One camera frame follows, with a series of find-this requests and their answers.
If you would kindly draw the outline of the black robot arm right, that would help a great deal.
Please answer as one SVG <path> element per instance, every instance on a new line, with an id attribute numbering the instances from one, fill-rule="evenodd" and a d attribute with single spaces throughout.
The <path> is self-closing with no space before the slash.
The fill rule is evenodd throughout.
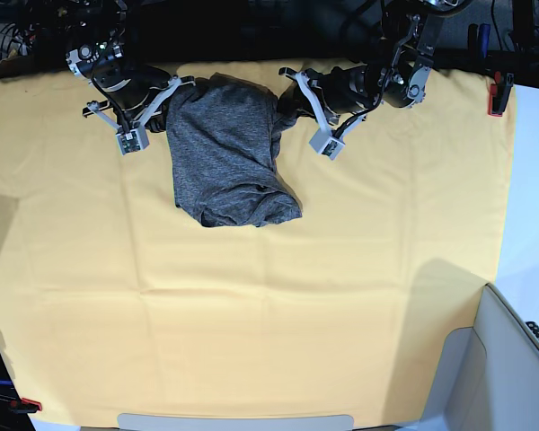
<path id="1" fill-rule="evenodd" d="M 102 97 L 90 101 L 82 116 L 96 116 L 128 133 L 141 126 L 166 129 L 173 76 L 144 62 L 142 36 L 157 24 L 168 1 L 75 1 L 69 7 L 66 64 Z"/>

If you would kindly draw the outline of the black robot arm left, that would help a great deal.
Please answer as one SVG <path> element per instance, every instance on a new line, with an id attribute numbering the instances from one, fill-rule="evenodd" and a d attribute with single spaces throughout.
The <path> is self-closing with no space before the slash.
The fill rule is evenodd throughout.
<path id="1" fill-rule="evenodd" d="M 434 65 L 433 56 L 444 21 L 464 12 L 470 1 L 381 1 L 379 38 L 372 56 L 351 68 L 328 73 L 303 71 L 326 123 L 341 116 L 360 121 L 382 102 L 401 109 L 420 103 Z"/>

